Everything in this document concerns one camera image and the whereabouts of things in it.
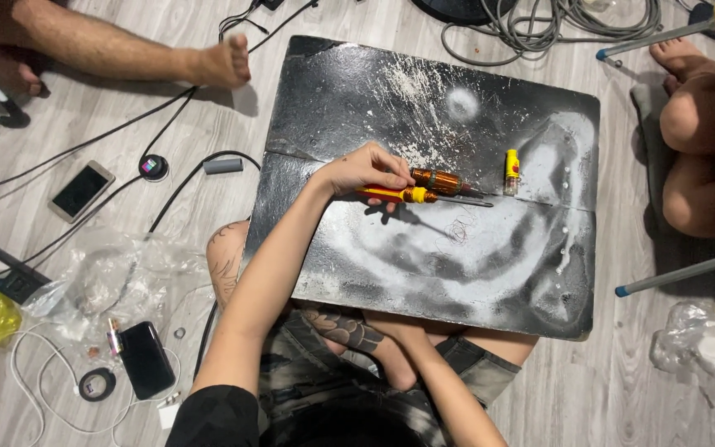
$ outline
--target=hand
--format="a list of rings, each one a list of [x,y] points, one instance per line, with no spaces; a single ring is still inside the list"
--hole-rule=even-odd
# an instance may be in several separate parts
[[[343,196],[363,185],[404,189],[415,184],[407,161],[389,154],[375,142],[367,142],[359,149],[327,163],[314,176],[324,180],[335,196]],[[379,199],[369,199],[369,205],[381,203]],[[395,208],[396,204],[388,204],[388,212],[393,212]]]
[[[429,343],[427,333],[419,326],[413,317],[405,317],[395,313],[374,312],[364,310],[363,319],[366,324],[383,334],[405,344],[410,340],[421,339]]]

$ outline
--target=person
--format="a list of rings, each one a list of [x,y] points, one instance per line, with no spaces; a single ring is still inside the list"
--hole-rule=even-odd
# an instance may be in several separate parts
[[[663,186],[663,215],[684,234],[715,238],[715,62],[684,38],[652,45],[650,54],[670,72],[660,125],[678,152]]]
[[[51,0],[0,0],[0,87],[37,96],[35,51],[81,72],[113,79],[186,81],[229,89],[250,80],[247,38],[205,49],[170,48]]]
[[[304,302],[299,310],[289,300],[333,196],[359,185],[413,183],[408,163],[373,142],[324,165],[238,281],[246,224],[214,233],[206,257],[224,310],[167,447],[506,445],[486,407],[520,371],[537,337],[477,328],[427,334],[422,320],[363,311],[365,321],[350,324],[377,331],[381,338],[369,343],[393,343],[421,377],[403,392],[328,348],[314,323],[338,316],[321,317],[322,308]],[[319,316],[306,317],[310,309]],[[341,340],[349,345],[349,339]],[[268,422],[263,433],[259,414]]]

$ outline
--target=gray cable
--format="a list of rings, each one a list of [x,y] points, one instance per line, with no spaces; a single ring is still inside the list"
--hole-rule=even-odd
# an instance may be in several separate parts
[[[520,59],[525,53],[545,53],[557,43],[604,43],[617,44],[624,41],[631,41],[641,37],[647,37],[660,31],[661,5],[660,0],[645,0],[644,15],[641,20],[631,26],[611,26],[601,22],[588,12],[581,0],[549,0],[551,2],[551,16],[538,16],[537,8],[541,0],[536,0],[528,16],[515,17],[515,10],[521,0],[515,0],[511,10],[508,12],[506,24],[501,21],[501,1],[498,2],[496,11],[493,13],[485,0],[480,0],[482,8],[490,17],[490,24],[487,27],[469,25],[474,31],[488,36],[499,37],[501,41],[512,50],[515,56],[506,60],[482,61],[474,60],[457,54],[446,42],[446,31],[453,26],[462,26],[456,23],[448,23],[443,26],[440,33],[440,40],[443,48],[455,59],[466,64],[479,67],[499,67]],[[539,32],[534,32],[534,24],[546,22],[548,26]],[[599,37],[562,37],[561,25],[569,23],[577,29],[587,33],[596,34]],[[526,31],[519,29],[519,26],[528,24]]]

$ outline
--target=screwdriver handle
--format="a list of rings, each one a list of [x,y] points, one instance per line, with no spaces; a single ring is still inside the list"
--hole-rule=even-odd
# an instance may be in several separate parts
[[[409,204],[431,203],[437,199],[437,197],[432,192],[427,191],[426,188],[415,186],[408,186],[404,189],[389,189],[380,185],[366,185],[355,188],[355,192],[361,196],[372,197],[396,204],[399,202],[407,202]]]

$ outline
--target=wooden floor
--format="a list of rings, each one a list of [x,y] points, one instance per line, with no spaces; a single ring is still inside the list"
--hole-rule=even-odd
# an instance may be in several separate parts
[[[247,3],[76,0],[72,8],[164,44],[199,47],[215,43],[218,22],[241,12]],[[638,21],[642,0],[617,3],[604,16],[606,20],[617,25]],[[303,0],[288,0],[274,13],[261,9],[252,18],[273,29],[302,4]],[[687,13],[674,2],[664,0],[662,8],[667,29],[686,24]],[[440,44],[441,26],[409,0],[322,1],[251,55],[253,80],[249,87],[234,92],[232,99],[201,95],[210,100],[196,99],[189,104],[154,146],[155,153],[173,164],[171,180],[136,183],[108,204],[94,223],[120,231],[145,231],[169,193],[205,154],[234,149],[260,158],[291,35],[353,41],[459,64]],[[254,28],[245,28],[245,32],[253,43],[262,36]],[[572,30],[564,33],[576,35]],[[471,31],[453,31],[450,40],[466,55],[486,60],[509,55],[498,41]],[[703,36],[691,40],[715,57],[712,41]],[[657,267],[671,268],[696,254],[688,255],[670,243],[654,243],[643,218],[649,201],[646,172],[629,90],[636,83],[660,83],[664,73],[646,49],[622,55],[621,69],[598,63],[594,54],[600,47],[557,45],[544,59],[486,69],[595,95],[602,105],[594,330],[583,343],[541,340],[523,371],[492,406],[492,416],[511,445],[715,445],[715,425],[698,389],[653,369],[648,359],[652,333],[665,325],[672,304],[680,297],[715,296],[715,277],[696,281],[692,288],[670,290],[670,294],[648,290],[626,299],[613,294],[615,286],[653,274]],[[52,95],[26,106],[33,119],[29,128],[0,127],[0,179],[117,126],[162,103],[162,96],[180,91],[176,87],[102,82],[61,71],[64,74],[44,76]],[[132,178],[139,154],[172,113],[170,109],[162,111],[85,148],[39,177],[0,188],[0,247],[23,259],[65,231],[65,222],[46,208],[49,195],[91,159],[108,167],[118,177],[117,185]],[[200,175],[181,193],[158,231],[202,252],[214,229],[249,215],[257,182],[256,170],[246,164],[243,173],[212,178]],[[58,279],[67,262],[68,246],[41,270]],[[206,293],[187,299],[177,306],[170,325],[187,329],[184,340],[169,337],[167,342],[182,356],[184,391],[188,390],[210,302],[211,295]],[[27,371],[26,382],[34,387],[36,370],[48,351],[30,341],[20,352],[19,365]],[[23,447],[37,435],[38,417],[18,390],[6,360],[0,349],[0,447]],[[71,395],[71,385],[57,363],[46,374],[43,387],[55,409],[82,428],[106,428],[128,399],[127,387],[118,387],[114,397],[89,404]],[[88,437],[68,429],[51,414],[46,418],[40,445],[110,443],[108,433]],[[118,429],[121,445],[162,445],[165,437],[151,405],[138,406]]]

